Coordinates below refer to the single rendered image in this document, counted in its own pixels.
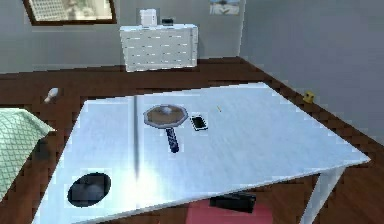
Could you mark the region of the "small white bottle shape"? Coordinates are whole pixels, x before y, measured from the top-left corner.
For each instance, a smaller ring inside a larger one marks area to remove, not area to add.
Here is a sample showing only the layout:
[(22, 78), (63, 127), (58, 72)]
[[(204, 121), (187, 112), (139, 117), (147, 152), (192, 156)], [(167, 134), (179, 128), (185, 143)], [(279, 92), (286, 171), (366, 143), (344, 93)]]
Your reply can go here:
[(59, 89), (57, 87), (51, 88), (48, 93), (46, 98), (44, 99), (45, 103), (49, 103), (52, 99), (54, 99), (58, 95)]

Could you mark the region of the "white box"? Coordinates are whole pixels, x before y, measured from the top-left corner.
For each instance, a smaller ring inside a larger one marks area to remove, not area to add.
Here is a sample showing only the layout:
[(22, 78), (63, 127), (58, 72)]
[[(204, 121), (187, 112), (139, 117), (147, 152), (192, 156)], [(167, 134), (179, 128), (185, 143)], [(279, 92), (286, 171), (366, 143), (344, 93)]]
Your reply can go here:
[(157, 11), (155, 9), (142, 9), (139, 11), (139, 14), (143, 27), (153, 27), (157, 25)]

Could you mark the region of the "white smartphone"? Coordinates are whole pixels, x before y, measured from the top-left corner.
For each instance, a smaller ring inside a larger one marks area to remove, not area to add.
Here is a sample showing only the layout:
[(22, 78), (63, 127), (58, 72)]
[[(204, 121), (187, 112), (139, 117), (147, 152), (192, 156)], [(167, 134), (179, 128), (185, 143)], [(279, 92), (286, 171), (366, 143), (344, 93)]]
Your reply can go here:
[(205, 123), (205, 121), (204, 121), (202, 116), (200, 116), (200, 115), (192, 116), (190, 118), (190, 120), (191, 120), (192, 126), (193, 126), (195, 131), (207, 130), (208, 129), (208, 126)]

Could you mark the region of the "black flat box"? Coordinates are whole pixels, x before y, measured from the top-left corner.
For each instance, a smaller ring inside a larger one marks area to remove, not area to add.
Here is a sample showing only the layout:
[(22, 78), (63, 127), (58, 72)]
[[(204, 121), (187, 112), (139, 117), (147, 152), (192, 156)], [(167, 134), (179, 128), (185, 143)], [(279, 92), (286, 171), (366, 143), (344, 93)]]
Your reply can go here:
[(253, 212), (255, 202), (255, 195), (244, 192), (230, 193), (209, 199), (209, 205), (211, 207), (245, 213)]

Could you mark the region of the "white table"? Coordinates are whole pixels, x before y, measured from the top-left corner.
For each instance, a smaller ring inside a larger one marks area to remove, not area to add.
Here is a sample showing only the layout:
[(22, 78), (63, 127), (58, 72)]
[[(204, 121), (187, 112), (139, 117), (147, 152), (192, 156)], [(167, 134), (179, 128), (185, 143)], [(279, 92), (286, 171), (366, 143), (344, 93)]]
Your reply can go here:
[[(160, 104), (187, 110), (175, 128), (177, 153), (164, 129), (144, 123)], [(194, 130), (198, 115), (207, 130)], [(32, 224), (95, 224), (317, 174), (300, 223), (312, 224), (343, 171), (368, 160), (263, 83), (88, 100)], [(70, 186), (94, 172), (111, 178), (108, 195), (71, 205)]]

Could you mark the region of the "brown framed window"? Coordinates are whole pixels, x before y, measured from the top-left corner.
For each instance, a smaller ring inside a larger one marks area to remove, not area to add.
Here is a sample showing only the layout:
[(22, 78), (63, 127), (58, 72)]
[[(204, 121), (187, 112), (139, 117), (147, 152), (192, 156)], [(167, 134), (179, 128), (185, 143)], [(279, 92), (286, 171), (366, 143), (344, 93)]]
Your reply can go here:
[(116, 24), (113, 0), (22, 0), (32, 26)]

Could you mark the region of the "red cloth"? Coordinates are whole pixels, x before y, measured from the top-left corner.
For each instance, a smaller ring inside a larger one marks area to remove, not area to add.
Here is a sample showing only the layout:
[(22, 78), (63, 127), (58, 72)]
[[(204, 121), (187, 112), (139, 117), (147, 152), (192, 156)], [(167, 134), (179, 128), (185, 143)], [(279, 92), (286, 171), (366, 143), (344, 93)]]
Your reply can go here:
[(185, 224), (273, 224), (271, 210), (255, 204), (251, 213), (217, 208), (209, 200), (189, 204)]

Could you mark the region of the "green quilted bed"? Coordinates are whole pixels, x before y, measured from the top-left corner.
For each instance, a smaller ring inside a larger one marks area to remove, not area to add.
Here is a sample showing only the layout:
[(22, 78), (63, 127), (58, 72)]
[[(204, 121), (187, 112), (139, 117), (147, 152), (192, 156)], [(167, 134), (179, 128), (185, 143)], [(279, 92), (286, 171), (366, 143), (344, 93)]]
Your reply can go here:
[(55, 129), (25, 109), (0, 108), (0, 202), (40, 139)]

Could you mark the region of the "white chest of drawers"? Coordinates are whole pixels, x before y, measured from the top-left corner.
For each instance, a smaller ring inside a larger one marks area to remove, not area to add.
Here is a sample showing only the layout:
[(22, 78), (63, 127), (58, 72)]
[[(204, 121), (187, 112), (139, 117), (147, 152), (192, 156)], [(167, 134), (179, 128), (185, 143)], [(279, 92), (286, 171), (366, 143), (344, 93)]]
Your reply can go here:
[(122, 26), (127, 72), (197, 66), (198, 27), (194, 24)]

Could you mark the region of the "framed wall picture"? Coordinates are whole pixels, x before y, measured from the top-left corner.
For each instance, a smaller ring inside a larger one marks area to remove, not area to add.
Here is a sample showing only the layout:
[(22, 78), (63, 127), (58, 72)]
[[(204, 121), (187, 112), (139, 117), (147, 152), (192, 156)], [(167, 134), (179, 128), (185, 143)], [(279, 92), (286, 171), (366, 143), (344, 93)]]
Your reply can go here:
[(209, 0), (211, 15), (238, 15), (240, 0)]

